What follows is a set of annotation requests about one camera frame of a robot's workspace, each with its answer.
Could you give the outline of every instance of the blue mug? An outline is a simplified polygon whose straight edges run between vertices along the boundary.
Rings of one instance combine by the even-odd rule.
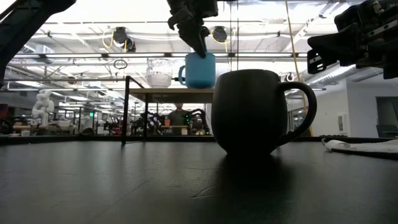
[[[182,81],[184,68],[185,83]],[[178,72],[178,80],[188,88],[213,88],[216,81],[216,57],[211,53],[206,53],[205,58],[196,53],[187,54],[185,65]]]

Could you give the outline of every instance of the table surface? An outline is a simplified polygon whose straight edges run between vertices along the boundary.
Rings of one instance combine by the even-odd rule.
[[[3,146],[0,223],[396,223],[397,173],[319,142],[248,162],[212,142]]]
[[[211,103],[214,89],[134,88],[130,94],[149,103]]]

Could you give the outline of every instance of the white wall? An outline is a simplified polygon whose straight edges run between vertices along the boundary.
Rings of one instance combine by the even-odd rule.
[[[352,137],[378,138],[378,96],[398,96],[398,88],[386,84],[347,83],[349,124]]]
[[[346,80],[339,81],[338,85],[326,87],[325,92],[315,92],[318,101],[317,115],[312,123],[312,133],[314,136],[321,135],[348,135],[349,122],[346,124],[347,133],[339,132],[338,115],[348,114],[348,100]],[[288,110],[303,108],[303,103],[288,105]]]

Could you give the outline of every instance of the white humanoid robot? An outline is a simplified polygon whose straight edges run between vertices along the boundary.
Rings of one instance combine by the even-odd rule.
[[[46,126],[49,123],[49,113],[54,111],[54,102],[50,100],[52,92],[48,90],[40,90],[36,96],[36,104],[32,108],[33,120],[31,125],[37,125],[36,118],[40,117],[40,125]]]

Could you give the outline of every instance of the mug handle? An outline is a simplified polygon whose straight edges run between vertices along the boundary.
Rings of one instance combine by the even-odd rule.
[[[312,91],[311,87],[301,82],[283,82],[278,84],[278,89],[281,92],[291,89],[299,89],[303,91],[308,98],[308,112],[305,116],[303,123],[292,133],[285,134],[278,139],[278,146],[286,144],[295,138],[302,135],[308,128],[310,128],[312,121],[315,119],[315,115],[317,115],[317,97]]]
[[[185,85],[185,83],[182,81],[182,70],[184,70],[185,65],[180,67],[180,70],[178,71],[178,80],[180,81],[181,85]]]

